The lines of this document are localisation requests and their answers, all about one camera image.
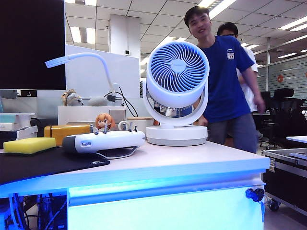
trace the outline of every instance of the fan grille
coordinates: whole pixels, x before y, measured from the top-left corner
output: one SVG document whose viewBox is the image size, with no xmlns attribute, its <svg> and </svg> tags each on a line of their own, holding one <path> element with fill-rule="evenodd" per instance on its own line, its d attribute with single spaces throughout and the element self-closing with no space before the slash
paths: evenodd
<svg viewBox="0 0 307 230">
<path fill-rule="evenodd" d="M 193 90 L 205 78 L 203 57 L 188 43 L 170 43 L 160 47 L 151 59 L 152 77 L 171 92 Z"/>
</svg>

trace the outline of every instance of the person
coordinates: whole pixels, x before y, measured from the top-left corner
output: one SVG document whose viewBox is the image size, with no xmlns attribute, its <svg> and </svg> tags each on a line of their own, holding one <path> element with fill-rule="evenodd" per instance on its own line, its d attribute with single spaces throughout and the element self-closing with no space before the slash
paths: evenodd
<svg viewBox="0 0 307 230">
<path fill-rule="evenodd" d="M 218 36 L 233 36 L 235 38 L 238 38 L 238 28 L 234 23 L 227 22 L 219 26 L 219 28 L 217 29 L 217 35 Z M 257 69 L 255 55 L 253 51 L 251 51 L 250 49 L 246 47 L 243 47 L 243 49 L 248 54 L 249 58 L 254 62 L 254 64 L 251 66 L 251 69 L 253 71 L 253 74 L 255 75 L 254 78 L 257 79 L 258 69 Z M 257 107 L 254 104 L 254 94 L 252 90 L 247 86 L 247 84 L 244 81 L 244 78 L 242 77 L 241 72 L 238 69 L 236 69 L 236 73 L 237 73 L 239 82 L 241 84 L 241 88 L 244 93 L 245 99 L 249 105 L 250 111 L 251 112 L 257 111 Z M 234 144 L 233 144 L 232 135 L 231 133 L 229 135 L 230 136 L 226 138 L 225 145 L 233 147 Z M 261 139 L 263 135 L 259 131 L 257 131 L 257 137 L 258 139 Z"/>
<path fill-rule="evenodd" d="M 235 148 L 256 153 L 255 123 L 236 74 L 238 68 L 253 91 L 258 111 L 263 113 L 264 101 L 250 68 L 254 62 L 234 37 L 212 35 L 207 8 L 192 7 L 186 12 L 184 22 L 198 40 L 197 46 L 205 53 L 210 65 L 208 104 L 199 118 L 199 125 L 208 126 L 209 141 L 224 144 L 227 132 L 231 131 Z"/>
</svg>

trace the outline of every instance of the caster wheel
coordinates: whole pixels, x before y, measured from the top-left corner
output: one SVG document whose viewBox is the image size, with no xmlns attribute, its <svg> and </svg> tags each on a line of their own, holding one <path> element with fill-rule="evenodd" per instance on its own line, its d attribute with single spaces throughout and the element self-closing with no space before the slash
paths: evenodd
<svg viewBox="0 0 307 230">
<path fill-rule="evenodd" d="M 273 212 L 276 212 L 279 208 L 279 203 L 276 200 L 271 200 L 270 203 L 269 203 L 269 208 Z"/>
</svg>

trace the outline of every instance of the desk fan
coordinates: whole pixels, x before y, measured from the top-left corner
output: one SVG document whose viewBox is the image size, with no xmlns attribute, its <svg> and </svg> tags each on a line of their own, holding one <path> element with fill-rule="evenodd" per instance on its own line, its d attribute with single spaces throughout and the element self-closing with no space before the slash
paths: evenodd
<svg viewBox="0 0 307 230">
<path fill-rule="evenodd" d="M 144 104 L 159 126 L 146 128 L 149 143 L 165 146 L 191 146 L 206 142 L 207 127 L 189 125 L 204 112 L 208 102 L 209 62 L 196 45 L 173 41 L 157 47 L 149 56 L 147 76 L 143 80 Z M 191 114 L 171 117 L 156 111 L 160 104 L 169 111 L 178 112 L 201 101 Z"/>
</svg>

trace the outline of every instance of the fan base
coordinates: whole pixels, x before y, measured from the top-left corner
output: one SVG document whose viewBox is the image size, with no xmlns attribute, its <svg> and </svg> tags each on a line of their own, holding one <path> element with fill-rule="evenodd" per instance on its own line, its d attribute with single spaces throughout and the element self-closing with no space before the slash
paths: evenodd
<svg viewBox="0 0 307 230">
<path fill-rule="evenodd" d="M 146 128 L 147 141 L 155 145 L 201 145 L 206 142 L 207 136 L 207 127 L 204 126 L 184 126 L 174 128 L 150 126 Z"/>
</svg>

